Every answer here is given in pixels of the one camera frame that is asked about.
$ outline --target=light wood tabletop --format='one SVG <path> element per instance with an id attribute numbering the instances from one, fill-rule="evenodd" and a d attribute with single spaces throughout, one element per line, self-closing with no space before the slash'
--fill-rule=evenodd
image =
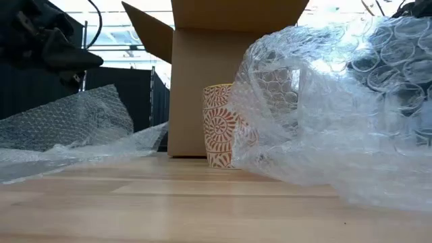
<path id="1" fill-rule="evenodd" d="M 431 218 L 165 154 L 0 186 L 1 243 L 430 243 Z"/>

